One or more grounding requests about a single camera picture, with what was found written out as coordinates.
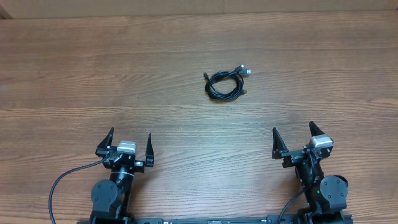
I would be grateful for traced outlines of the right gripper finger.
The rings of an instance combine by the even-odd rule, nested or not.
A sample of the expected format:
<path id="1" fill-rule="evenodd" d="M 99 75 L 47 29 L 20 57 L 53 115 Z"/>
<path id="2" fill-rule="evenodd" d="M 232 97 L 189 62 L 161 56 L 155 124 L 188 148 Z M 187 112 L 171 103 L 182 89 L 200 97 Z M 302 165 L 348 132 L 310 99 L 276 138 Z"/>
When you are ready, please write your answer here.
<path id="1" fill-rule="evenodd" d="M 308 125 L 312 136 L 320 136 L 325 134 L 313 121 L 310 121 Z"/>
<path id="2" fill-rule="evenodd" d="M 273 134 L 273 148 L 272 148 L 272 158 L 281 159 L 283 154 L 289 152 L 285 142 L 282 140 L 277 128 L 272 129 Z"/>

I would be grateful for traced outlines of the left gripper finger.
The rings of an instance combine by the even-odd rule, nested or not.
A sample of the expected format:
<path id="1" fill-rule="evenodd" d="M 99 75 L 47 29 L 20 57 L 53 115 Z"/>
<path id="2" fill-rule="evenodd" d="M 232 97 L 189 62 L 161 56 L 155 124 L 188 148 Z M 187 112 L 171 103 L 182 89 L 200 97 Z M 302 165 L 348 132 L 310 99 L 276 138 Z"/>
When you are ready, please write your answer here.
<path id="1" fill-rule="evenodd" d="M 107 150 L 108 147 L 112 146 L 114 128 L 112 127 L 109 130 L 107 136 L 98 144 L 97 150 Z"/>
<path id="2" fill-rule="evenodd" d="M 154 166 L 154 150 L 152 147 L 152 139 L 151 139 L 151 133 L 149 133 L 148 140 L 147 140 L 147 146 L 146 146 L 146 161 L 145 161 L 145 166 L 146 167 L 153 167 Z"/>

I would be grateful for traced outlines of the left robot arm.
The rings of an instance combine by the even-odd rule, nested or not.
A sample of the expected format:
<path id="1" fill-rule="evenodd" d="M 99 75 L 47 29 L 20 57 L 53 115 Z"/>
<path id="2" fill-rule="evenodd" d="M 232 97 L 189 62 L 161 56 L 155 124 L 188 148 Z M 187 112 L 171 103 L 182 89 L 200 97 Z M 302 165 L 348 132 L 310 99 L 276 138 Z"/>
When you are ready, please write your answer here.
<path id="1" fill-rule="evenodd" d="M 155 161 L 152 139 L 149 136 L 146 158 L 136 159 L 136 143 L 121 141 L 112 145 L 114 129 L 98 144 L 95 154 L 103 159 L 105 168 L 110 169 L 108 179 L 97 182 L 91 190 L 93 202 L 90 223 L 135 223 L 128 212 L 132 182 L 136 173 L 143 173 L 146 167 L 153 167 Z"/>

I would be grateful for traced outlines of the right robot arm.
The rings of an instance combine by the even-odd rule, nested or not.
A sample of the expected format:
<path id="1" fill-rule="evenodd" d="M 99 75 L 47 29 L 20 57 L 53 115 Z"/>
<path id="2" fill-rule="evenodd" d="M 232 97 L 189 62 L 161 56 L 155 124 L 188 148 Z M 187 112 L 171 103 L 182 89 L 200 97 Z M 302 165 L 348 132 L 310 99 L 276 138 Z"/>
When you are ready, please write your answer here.
<path id="1" fill-rule="evenodd" d="M 325 176 L 320 161 L 330 156 L 333 143 L 313 121 L 309 122 L 311 138 L 301 150 L 288 150 L 278 130 L 272 130 L 272 158 L 282 159 L 284 168 L 294 167 L 302 186 L 293 196 L 275 220 L 276 223 L 353 223 L 351 215 L 345 215 L 347 207 L 348 181 L 341 175 Z M 301 195 L 307 201 L 307 207 L 296 214 L 286 214 L 288 207 Z"/>

